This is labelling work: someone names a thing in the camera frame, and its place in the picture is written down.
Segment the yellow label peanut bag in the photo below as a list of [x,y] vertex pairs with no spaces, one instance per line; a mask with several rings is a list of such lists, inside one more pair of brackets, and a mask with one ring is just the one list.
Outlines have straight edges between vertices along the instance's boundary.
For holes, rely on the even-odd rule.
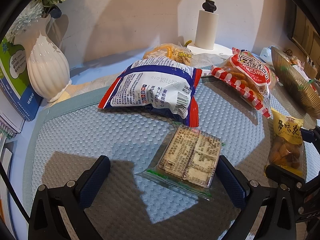
[[303,138],[300,129],[304,120],[281,114],[274,108],[273,139],[266,166],[277,165],[303,178]]

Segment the round yellow cracker pack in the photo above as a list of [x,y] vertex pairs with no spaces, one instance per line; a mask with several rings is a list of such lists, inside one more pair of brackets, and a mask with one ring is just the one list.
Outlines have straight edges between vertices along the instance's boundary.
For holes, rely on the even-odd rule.
[[143,59],[162,56],[188,66],[191,65],[191,59],[193,58],[193,54],[188,48],[172,43],[164,43],[145,52]]

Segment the blue white artificial flowers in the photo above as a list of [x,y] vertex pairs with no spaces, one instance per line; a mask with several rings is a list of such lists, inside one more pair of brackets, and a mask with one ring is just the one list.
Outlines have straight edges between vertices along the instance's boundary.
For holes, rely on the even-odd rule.
[[62,11],[59,5],[67,0],[31,0],[31,2],[17,16],[9,30],[5,35],[5,39],[9,43],[13,43],[16,36],[27,31],[32,25],[41,18],[50,16],[59,18]]

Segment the clear green edged biscuit pack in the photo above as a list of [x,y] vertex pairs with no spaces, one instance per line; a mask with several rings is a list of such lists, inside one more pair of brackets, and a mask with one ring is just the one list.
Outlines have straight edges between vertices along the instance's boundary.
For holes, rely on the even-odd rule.
[[159,148],[161,155],[138,175],[168,189],[210,200],[221,147],[218,137],[185,125],[176,126]]

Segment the red striped snack bag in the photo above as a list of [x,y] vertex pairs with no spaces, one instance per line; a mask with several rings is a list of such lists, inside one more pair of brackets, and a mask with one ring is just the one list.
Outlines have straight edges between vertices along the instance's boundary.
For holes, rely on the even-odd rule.
[[232,52],[219,66],[212,66],[210,74],[233,87],[249,105],[269,118],[270,94],[277,76],[250,51],[232,48]]

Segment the white ribbed ceramic vase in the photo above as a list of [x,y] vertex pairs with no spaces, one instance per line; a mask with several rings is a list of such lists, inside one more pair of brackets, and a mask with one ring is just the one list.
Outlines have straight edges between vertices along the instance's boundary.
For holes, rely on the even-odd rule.
[[39,18],[15,37],[14,44],[24,48],[32,88],[48,103],[52,103],[60,98],[72,81],[64,53],[47,35],[49,21],[50,16]]

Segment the spiral bound notebooks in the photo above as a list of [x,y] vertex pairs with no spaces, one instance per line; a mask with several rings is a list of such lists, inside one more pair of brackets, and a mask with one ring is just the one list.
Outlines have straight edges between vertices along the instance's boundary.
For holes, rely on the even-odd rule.
[[24,119],[20,116],[16,108],[10,103],[1,90],[1,131],[5,132],[9,138],[13,138],[17,133],[21,133]]

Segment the gold ribbed bowl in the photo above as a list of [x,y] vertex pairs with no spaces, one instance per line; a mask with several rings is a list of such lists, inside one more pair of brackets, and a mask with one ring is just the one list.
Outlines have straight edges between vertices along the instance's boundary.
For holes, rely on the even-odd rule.
[[276,76],[287,92],[306,113],[319,119],[319,95],[312,85],[289,63],[284,52],[271,47],[271,56]]

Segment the blue white red snack bag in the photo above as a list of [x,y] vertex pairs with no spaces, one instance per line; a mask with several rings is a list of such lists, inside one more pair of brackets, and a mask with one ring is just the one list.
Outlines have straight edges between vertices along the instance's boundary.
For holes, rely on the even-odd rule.
[[144,107],[148,111],[199,126],[194,98],[202,70],[165,56],[143,59],[127,67],[108,88],[98,108]]

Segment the light blue textured mat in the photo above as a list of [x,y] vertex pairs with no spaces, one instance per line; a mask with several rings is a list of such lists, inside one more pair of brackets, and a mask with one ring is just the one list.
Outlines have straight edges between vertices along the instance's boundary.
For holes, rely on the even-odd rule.
[[[99,111],[98,89],[39,113],[24,167],[23,203],[31,210],[41,184],[60,187],[106,155],[111,171],[86,213],[103,239],[221,239],[235,220],[220,181],[212,198],[189,196],[140,176],[157,163],[172,120],[141,109]],[[222,140],[221,153],[248,179],[264,175],[272,120],[250,107],[222,81],[203,79],[196,90],[199,128]]]

